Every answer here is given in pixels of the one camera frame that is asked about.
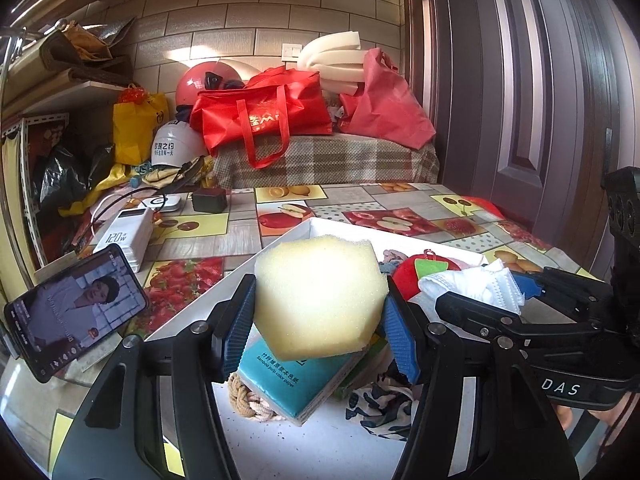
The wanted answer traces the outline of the white cloth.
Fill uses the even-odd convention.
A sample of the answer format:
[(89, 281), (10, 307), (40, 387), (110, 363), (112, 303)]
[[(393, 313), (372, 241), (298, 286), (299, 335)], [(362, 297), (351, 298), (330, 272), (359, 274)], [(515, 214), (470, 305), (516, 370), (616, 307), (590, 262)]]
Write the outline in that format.
[(487, 266), (428, 274), (420, 278), (418, 286), (419, 293), (412, 300), (428, 315), (436, 315), (436, 301), (446, 292), (454, 292), (516, 315), (521, 314), (521, 307), (525, 304), (525, 296), (511, 270), (500, 260)]

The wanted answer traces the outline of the red plush apple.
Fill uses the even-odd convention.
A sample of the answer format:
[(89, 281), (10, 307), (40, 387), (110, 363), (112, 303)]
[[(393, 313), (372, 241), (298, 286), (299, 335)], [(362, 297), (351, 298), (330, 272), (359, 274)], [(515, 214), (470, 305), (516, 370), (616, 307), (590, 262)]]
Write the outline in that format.
[(460, 271), (460, 266), (454, 260), (427, 250), (423, 254), (405, 258), (392, 273), (392, 279), (400, 296), (410, 300), (420, 292), (418, 281), (421, 278), (450, 270)]

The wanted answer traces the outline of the grey knotted scrunchie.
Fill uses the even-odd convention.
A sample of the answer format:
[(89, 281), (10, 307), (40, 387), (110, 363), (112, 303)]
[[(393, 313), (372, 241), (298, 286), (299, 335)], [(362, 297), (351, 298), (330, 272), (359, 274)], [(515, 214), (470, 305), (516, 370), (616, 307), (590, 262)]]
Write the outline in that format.
[(398, 266), (400, 266), (406, 259), (407, 256), (403, 252), (385, 249), (383, 252), (383, 259), (378, 263), (378, 267), (383, 274), (393, 275), (398, 269)]

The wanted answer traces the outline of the cow print scrunchie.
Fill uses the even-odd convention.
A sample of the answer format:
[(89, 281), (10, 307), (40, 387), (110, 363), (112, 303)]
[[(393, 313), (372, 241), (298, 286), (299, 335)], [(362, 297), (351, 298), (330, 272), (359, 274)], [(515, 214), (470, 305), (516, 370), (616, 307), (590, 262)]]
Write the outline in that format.
[(419, 405), (421, 386), (411, 385), (396, 361), (384, 373), (354, 390), (346, 403), (345, 419), (370, 436), (406, 442)]

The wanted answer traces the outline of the pale yellow hexagon sponge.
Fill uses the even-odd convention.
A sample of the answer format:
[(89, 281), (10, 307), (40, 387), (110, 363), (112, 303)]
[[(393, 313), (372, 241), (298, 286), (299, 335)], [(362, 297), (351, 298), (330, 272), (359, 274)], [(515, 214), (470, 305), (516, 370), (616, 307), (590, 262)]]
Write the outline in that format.
[(283, 242), (255, 262), (254, 324), (280, 361), (366, 348), (381, 321), (387, 276), (367, 240)]

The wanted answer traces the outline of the teal tissue pack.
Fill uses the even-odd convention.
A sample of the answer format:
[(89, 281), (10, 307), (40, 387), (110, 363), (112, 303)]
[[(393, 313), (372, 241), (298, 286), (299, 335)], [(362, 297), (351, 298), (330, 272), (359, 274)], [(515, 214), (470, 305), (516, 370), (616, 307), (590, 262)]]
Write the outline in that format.
[(302, 426), (358, 365), (368, 349), (330, 358), (279, 361), (262, 338), (243, 353), (236, 370), (270, 408)]

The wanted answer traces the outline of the smartphone showing video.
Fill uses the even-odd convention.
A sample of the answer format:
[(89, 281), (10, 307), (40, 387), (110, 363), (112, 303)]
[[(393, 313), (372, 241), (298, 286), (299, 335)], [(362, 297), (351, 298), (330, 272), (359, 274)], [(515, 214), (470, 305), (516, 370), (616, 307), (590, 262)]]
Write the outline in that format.
[(149, 304), (122, 248), (111, 244), (25, 292), (3, 314), (18, 355), (45, 384)]

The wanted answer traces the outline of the plaid blanket cover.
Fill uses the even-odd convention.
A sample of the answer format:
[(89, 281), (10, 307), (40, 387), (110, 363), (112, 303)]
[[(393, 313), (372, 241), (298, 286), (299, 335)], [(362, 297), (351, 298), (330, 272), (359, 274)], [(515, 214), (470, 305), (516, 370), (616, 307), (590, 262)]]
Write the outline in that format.
[(366, 136), (293, 136), (286, 153), (266, 169), (247, 161), (244, 144), (218, 148), (213, 176), (223, 188), (373, 182), (435, 183), (439, 160), (432, 142), (420, 150)]

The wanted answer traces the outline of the white power bank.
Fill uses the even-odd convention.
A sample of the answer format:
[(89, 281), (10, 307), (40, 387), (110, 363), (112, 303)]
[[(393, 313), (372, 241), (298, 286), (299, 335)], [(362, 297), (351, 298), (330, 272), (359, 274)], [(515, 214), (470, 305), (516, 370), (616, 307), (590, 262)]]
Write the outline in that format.
[(123, 209), (106, 229), (93, 252), (108, 245), (120, 247), (134, 273), (142, 265), (153, 232), (151, 208)]

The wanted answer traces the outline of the fruit pattern tablecloth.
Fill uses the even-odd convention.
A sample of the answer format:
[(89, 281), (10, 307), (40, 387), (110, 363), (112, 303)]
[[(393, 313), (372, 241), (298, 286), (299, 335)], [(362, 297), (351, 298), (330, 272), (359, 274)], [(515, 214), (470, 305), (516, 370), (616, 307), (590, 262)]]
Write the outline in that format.
[(233, 191), (227, 232), (165, 240), (146, 277), (153, 311), (144, 322), (152, 333), (277, 238), (311, 218), (401, 234), (433, 244), (475, 252), (486, 262), (501, 260), (515, 271), (578, 264), (495, 208), (436, 184), (327, 184), (286, 191)]

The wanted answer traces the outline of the grey metal door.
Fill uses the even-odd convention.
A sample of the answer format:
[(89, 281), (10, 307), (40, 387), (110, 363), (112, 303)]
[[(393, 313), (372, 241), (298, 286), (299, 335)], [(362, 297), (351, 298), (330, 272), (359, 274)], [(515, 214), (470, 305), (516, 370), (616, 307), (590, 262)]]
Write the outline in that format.
[(404, 67), (436, 129), (439, 181), (608, 274), (601, 181), (639, 161), (639, 0), (404, 3)]

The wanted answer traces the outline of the black charger box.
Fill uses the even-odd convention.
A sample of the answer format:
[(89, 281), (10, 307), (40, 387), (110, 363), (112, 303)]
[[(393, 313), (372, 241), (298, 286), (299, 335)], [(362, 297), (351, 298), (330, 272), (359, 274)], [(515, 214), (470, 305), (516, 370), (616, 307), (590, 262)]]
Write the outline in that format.
[(222, 214), (228, 207), (227, 192), (223, 188), (198, 188), (191, 195), (194, 211)]

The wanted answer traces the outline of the red tote bag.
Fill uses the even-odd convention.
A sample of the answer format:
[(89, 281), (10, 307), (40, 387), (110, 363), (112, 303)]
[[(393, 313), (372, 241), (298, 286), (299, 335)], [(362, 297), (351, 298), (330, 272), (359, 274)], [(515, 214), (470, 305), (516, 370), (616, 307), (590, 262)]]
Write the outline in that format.
[(333, 133), (320, 75), (283, 66), (250, 78), (242, 89), (200, 92), (190, 126), (201, 133), (212, 153), (221, 145), (242, 142), (247, 161), (255, 169), (265, 169), (280, 159), (292, 136)]

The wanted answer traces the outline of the cream foam roll stack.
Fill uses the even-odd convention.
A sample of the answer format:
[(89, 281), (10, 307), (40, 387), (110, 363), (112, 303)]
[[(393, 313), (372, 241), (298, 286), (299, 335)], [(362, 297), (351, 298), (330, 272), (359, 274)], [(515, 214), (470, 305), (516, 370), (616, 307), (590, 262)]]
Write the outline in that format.
[(317, 73), (325, 92), (354, 96), (364, 81), (366, 54), (359, 32), (336, 32), (306, 44), (297, 57), (297, 69)]

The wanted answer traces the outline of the white helmet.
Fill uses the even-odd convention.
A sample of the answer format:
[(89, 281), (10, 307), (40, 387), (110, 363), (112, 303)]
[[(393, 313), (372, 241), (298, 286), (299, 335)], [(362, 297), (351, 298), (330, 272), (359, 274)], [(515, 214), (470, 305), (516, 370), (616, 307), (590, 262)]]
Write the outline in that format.
[(187, 122), (173, 120), (158, 128), (152, 143), (151, 165), (179, 168), (194, 158), (207, 155), (201, 133)]

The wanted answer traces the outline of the yellow shopping bag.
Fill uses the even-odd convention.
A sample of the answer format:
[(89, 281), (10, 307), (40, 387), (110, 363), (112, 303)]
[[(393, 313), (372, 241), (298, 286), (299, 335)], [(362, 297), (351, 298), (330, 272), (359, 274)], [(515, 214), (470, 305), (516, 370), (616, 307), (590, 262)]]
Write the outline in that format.
[(151, 157), (157, 129), (169, 120), (168, 102), (163, 93), (150, 93), (130, 84), (119, 93), (113, 106), (114, 161), (139, 166)]

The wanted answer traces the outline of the red helmet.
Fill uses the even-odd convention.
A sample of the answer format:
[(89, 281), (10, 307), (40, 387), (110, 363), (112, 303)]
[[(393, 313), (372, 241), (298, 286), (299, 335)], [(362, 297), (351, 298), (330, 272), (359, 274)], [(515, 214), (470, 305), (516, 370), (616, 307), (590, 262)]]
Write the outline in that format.
[(215, 61), (203, 62), (189, 68), (179, 79), (176, 88), (176, 104), (193, 106), (198, 94), (209, 90), (243, 88), (244, 82), (230, 65)]

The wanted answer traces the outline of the metal storage shelf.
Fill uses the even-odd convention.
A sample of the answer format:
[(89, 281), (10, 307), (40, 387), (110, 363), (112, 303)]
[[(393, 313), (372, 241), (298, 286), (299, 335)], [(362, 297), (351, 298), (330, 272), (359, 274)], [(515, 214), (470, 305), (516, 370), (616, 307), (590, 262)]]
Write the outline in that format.
[(132, 81), (128, 55), (84, 60), (65, 29), (64, 20), (45, 32), (1, 29), (1, 284), (10, 294), (32, 286), (47, 263), (30, 192), (27, 127), (111, 103)]

